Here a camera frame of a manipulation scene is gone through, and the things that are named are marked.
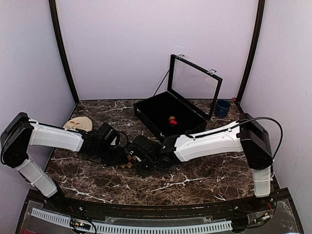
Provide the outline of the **tan brown argyle sock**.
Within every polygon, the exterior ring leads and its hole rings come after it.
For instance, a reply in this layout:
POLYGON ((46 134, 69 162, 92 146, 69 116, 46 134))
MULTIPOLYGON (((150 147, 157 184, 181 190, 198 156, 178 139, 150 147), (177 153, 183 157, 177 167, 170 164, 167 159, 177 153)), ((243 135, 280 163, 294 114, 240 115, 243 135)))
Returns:
POLYGON ((127 155, 127 160, 125 163, 122 163, 120 165, 117 165, 117 169, 131 169, 134 167, 134 164, 136 163, 137 158, 135 156, 127 155))

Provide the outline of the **red orange argyle sock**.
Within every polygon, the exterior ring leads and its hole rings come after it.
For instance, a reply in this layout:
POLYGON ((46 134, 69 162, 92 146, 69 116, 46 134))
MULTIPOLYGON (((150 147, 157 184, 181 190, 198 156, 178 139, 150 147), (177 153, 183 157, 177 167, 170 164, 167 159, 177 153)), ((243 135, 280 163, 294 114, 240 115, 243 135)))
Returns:
POLYGON ((177 121, 176 118, 174 116, 170 116, 168 119, 168 122, 171 126, 176 126, 177 125, 177 121))

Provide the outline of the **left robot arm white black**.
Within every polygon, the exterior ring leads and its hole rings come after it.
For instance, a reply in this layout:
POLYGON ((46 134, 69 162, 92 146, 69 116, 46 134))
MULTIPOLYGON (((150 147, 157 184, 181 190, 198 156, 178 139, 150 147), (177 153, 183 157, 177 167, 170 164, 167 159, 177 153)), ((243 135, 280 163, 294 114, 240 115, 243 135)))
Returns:
POLYGON ((44 124, 30 119, 20 112, 0 136, 2 164, 16 169, 42 195, 50 198, 50 205, 63 213, 69 202, 63 198, 62 190, 38 166, 28 154, 29 146, 46 146, 97 156, 104 165, 126 163, 125 147, 119 145, 120 132, 108 123, 97 130, 70 130, 44 124))

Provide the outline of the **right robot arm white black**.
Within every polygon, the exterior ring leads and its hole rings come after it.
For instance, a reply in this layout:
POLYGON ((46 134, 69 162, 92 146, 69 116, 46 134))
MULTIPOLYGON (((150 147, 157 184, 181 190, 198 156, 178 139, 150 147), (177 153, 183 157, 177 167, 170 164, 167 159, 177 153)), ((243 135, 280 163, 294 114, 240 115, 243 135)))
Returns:
POLYGON ((257 118, 247 113, 223 127, 171 136, 161 144, 137 136, 128 149, 138 159, 135 168, 143 177, 151 170, 167 169, 199 157, 243 152, 253 174, 255 196, 249 200, 249 208, 258 212, 268 203, 273 164, 269 133, 257 118))

